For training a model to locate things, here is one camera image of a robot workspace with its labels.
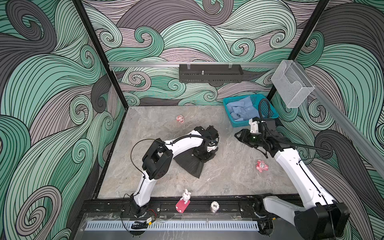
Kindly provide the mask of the dark grey pinstriped shirt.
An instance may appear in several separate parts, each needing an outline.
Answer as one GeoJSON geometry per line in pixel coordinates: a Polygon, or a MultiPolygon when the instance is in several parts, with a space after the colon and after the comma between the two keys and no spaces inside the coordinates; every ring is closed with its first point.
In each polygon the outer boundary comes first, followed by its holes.
{"type": "Polygon", "coordinates": [[[193,155],[192,149],[180,153],[174,157],[176,163],[195,178],[200,178],[204,163],[193,155]]]}

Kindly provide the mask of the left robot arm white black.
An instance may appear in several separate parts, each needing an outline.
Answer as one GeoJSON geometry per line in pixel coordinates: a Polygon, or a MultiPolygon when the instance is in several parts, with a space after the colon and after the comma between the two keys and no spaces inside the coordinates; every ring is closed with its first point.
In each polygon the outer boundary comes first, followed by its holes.
{"type": "Polygon", "coordinates": [[[159,179],[168,172],[172,161],[195,178],[200,178],[204,164],[218,150],[219,132],[214,126],[195,127],[187,135],[173,140],[154,139],[142,158],[142,174],[137,190],[130,196],[130,214],[141,217],[149,207],[152,191],[159,179]]]}

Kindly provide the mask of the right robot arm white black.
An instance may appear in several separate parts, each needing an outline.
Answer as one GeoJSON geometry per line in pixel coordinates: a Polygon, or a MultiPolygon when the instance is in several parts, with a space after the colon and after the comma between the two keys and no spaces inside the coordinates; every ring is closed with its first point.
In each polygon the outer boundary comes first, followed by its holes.
{"type": "Polygon", "coordinates": [[[303,204],[299,207],[270,196],[263,198],[262,208],[291,223],[305,240],[342,237],[350,217],[348,207],[337,202],[307,168],[297,151],[301,144],[293,143],[270,129],[274,125],[270,118],[270,102],[260,100],[257,109],[258,116],[249,121],[251,128],[242,129],[235,137],[247,146],[261,147],[271,155],[294,184],[303,204]]]}

